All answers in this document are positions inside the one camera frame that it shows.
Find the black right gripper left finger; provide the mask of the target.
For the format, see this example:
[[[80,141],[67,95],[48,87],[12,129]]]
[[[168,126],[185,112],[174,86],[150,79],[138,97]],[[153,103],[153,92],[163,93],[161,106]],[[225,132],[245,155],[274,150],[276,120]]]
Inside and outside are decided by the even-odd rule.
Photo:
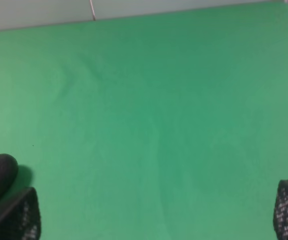
[[[36,189],[25,187],[0,202],[0,240],[38,240],[41,215]]]

